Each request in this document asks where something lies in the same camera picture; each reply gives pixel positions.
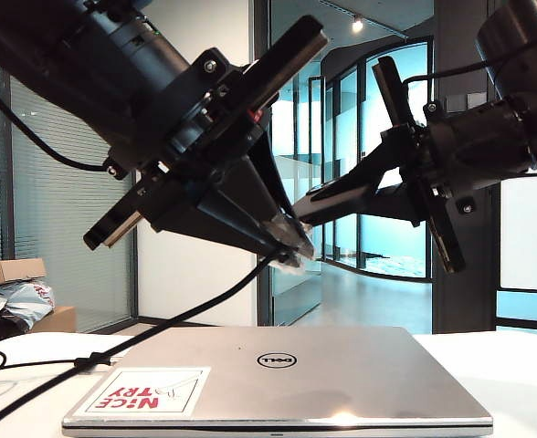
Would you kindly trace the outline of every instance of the glass wall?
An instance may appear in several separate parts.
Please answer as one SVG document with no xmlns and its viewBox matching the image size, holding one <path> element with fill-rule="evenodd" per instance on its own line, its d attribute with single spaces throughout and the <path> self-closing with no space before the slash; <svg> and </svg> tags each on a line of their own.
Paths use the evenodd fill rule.
<svg viewBox="0 0 537 438">
<path fill-rule="evenodd" d="M 346 174 L 372 152 L 380 133 L 392 127 L 372 67 L 380 56 L 391 56 L 401 78 L 430 70 L 430 41 L 383 49 L 361 58 L 329 83 L 325 95 L 324 181 Z M 410 86 L 410 105 L 417 121 L 424 122 L 429 100 L 426 82 Z M 381 187 L 401 183 L 398 169 L 387 172 Z M 430 235 L 426 224 L 352 214 L 325 225 L 325 255 L 352 268 L 388 276 L 430 278 Z"/>
<path fill-rule="evenodd" d="M 401 79 L 428 71 L 427 42 L 399 47 L 384 53 L 395 60 Z M 365 99 L 362 101 L 363 116 L 360 151 L 367 155 L 380 143 L 380 132 L 392 127 L 372 67 L 380 55 L 365 61 Z M 409 103 L 415 120 L 425 122 L 423 106 L 428 102 L 427 83 L 411 84 Z M 384 175 L 380 187 L 399 184 L 398 169 Z M 426 226 L 414 228 L 406 221 L 362 215 L 360 218 L 361 251 L 363 263 L 360 268 L 377 274 L 425 278 L 426 272 Z"/>
<path fill-rule="evenodd" d="M 325 91 L 323 122 L 323 182 L 333 179 L 333 86 Z M 333 222 L 323 226 L 323 256 L 333 259 Z"/>
<path fill-rule="evenodd" d="M 272 105 L 272 150 L 280 178 L 294 203 L 314 185 L 321 183 L 321 138 L 323 126 L 323 79 L 320 64 L 308 64 L 279 93 Z M 315 227 L 309 237 L 321 257 L 322 229 Z M 306 261 L 302 275 L 270 269 L 275 325 L 289 324 L 321 301 L 321 289 L 312 279 L 321 272 L 321 262 Z"/>
<path fill-rule="evenodd" d="M 358 162 L 358 70 L 340 80 L 340 109 L 335 116 L 335 177 L 345 175 Z M 336 260 L 356 267 L 358 216 L 349 214 L 334 222 Z"/>
</svg>

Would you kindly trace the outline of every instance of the ceiling light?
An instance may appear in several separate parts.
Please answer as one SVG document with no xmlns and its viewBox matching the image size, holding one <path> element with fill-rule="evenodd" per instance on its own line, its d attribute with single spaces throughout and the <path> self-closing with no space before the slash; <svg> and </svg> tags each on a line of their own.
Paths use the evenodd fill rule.
<svg viewBox="0 0 537 438">
<path fill-rule="evenodd" d="M 352 23 L 352 31 L 357 34 L 363 29 L 363 21 L 361 16 L 354 16 Z"/>
</svg>

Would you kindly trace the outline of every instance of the cardboard box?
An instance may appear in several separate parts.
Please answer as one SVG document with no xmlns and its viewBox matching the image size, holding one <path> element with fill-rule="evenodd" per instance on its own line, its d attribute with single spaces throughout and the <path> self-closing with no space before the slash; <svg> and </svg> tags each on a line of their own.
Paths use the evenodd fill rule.
<svg viewBox="0 0 537 438">
<path fill-rule="evenodd" d="M 0 285 L 10 281 L 30 280 L 46 276 L 46 267 L 41 258 L 0 261 Z"/>
<path fill-rule="evenodd" d="M 76 308 L 72 306 L 57 306 L 53 312 L 36 322 L 27 333 L 42 331 L 76 332 Z"/>
</svg>

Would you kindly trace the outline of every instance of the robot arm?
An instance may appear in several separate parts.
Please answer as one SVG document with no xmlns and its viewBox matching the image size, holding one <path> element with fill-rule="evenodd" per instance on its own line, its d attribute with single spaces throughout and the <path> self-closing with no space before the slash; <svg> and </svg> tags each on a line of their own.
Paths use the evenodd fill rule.
<svg viewBox="0 0 537 438">
<path fill-rule="evenodd" d="M 2 0 L 0 65 L 39 95 L 85 120 L 111 146 L 104 168 L 141 180 L 84 239 L 113 245 L 138 220 L 291 266 L 311 256 L 300 220 L 351 213 L 428 221 L 444 266 L 465 265 L 445 202 L 537 168 L 537 45 L 489 72 L 502 99 L 446 118 L 426 105 L 415 124 L 391 58 L 374 68 L 394 127 L 347 175 L 291 207 L 264 128 L 277 91 L 326 44 L 303 17 L 258 62 L 237 68 L 216 49 L 191 66 L 131 0 Z M 510 0 L 479 33 L 493 58 L 537 38 L 537 0 Z M 398 167 L 403 183 L 378 190 Z"/>
<path fill-rule="evenodd" d="M 287 265 L 311 257 L 262 111 L 326 42 L 303 17 L 250 67 L 215 48 L 189 65 L 131 0 L 0 1 L 0 66 L 109 143 L 112 176 L 141 173 L 84 236 L 92 249 L 144 217 L 264 256 L 280 248 Z"/>
</svg>

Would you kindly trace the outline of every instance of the silver laptop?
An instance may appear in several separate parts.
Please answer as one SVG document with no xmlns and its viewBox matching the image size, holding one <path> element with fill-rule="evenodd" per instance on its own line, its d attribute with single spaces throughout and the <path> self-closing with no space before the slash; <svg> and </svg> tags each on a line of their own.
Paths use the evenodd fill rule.
<svg viewBox="0 0 537 438">
<path fill-rule="evenodd" d="M 68 436 L 430 437 L 492 432 L 402 328 L 172 328 L 64 418 Z"/>
</svg>

